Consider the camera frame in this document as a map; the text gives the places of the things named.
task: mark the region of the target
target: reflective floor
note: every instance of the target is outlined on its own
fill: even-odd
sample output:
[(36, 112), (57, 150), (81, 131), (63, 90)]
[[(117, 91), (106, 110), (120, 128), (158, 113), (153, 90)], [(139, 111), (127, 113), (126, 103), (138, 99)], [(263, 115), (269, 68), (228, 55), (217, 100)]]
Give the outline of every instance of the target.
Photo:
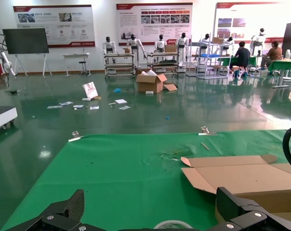
[[(91, 81), (101, 100), (83, 102), (82, 84)], [(111, 77), (106, 82), (102, 74), (87, 79), (79, 75), (19, 76), (10, 79), (11, 89), (18, 90), (12, 96), (0, 78), (0, 105), (14, 105), (18, 112), (12, 128), (0, 129), (0, 228), (73, 131), (86, 135), (200, 132), (201, 126), (210, 131), (291, 127), (291, 86), (274, 90), (272, 78), (234, 82), (182, 75), (168, 82), (178, 90), (147, 96), (137, 92), (130, 77)], [(114, 93), (115, 88), (122, 92)], [(131, 108), (109, 105), (118, 99), (126, 100)], [(84, 107), (47, 109), (66, 101)], [(90, 106), (99, 109), (90, 110)]]

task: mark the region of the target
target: wall poster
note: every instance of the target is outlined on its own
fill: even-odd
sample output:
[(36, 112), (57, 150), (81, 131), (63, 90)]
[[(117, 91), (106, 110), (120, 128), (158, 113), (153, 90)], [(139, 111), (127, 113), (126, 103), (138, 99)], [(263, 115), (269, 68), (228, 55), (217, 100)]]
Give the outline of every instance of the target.
[[(285, 14), (281, 17), (273, 12)], [(236, 43), (250, 43), (264, 28), (266, 43), (282, 42), (286, 24), (291, 23), (291, 4), (281, 2), (219, 2), (216, 5), (215, 36), (232, 36)]]
[(48, 46), (95, 47), (91, 5), (13, 6), (17, 28), (45, 28)]
[(126, 45), (131, 34), (143, 45), (153, 45), (163, 34), (168, 44), (175, 44), (183, 32), (191, 36), (191, 3), (117, 4), (119, 45)]

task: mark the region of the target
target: green mat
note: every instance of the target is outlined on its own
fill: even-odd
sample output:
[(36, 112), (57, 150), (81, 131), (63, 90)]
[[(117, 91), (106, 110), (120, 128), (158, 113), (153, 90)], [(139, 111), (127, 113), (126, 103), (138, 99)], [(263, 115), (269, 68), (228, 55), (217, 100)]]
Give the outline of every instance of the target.
[[(219, 62), (223, 62), (223, 66), (229, 66), (230, 58), (218, 58)], [(238, 58), (237, 57), (232, 57), (231, 58), (231, 63), (237, 62)], [(249, 65), (256, 66), (256, 57), (249, 57)]]
[(268, 67), (268, 70), (291, 70), (291, 62), (273, 61), (272, 64)]
[(165, 220), (205, 230), (216, 224), (215, 196), (194, 189), (181, 171), (184, 164), (176, 159), (274, 154), (284, 163), (284, 133), (85, 136), (62, 148), (2, 230), (37, 216), (52, 202), (68, 199), (76, 189), (85, 190), (82, 222), (108, 231), (153, 228)]

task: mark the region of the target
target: chair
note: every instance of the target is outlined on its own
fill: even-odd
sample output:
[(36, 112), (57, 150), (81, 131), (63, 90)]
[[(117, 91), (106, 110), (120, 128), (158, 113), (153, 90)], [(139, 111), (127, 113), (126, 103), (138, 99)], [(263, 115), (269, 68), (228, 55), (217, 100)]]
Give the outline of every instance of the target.
[(80, 61), (80, 64), (82, 64), (82, 71), (80, 71), (80, 76), (87, 76), (88, 71), (87, 71), (87, 66), (86, 66), (86, 61)]

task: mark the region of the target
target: person in orange shirt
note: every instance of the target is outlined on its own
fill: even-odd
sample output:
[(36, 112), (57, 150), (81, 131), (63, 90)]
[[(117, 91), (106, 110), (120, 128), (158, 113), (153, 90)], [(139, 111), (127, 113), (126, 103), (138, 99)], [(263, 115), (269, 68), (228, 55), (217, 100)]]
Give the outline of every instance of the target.
[(278, 47), (279, 43), (274, 41), (271, 44), (271, 49), (269, 52), (262, 58), (261, 62), (261, 70), (265, 70), (265, 65), (269, 67), (272, 64), (272, 61), (281, 60), (282, 59), (282, 48)]

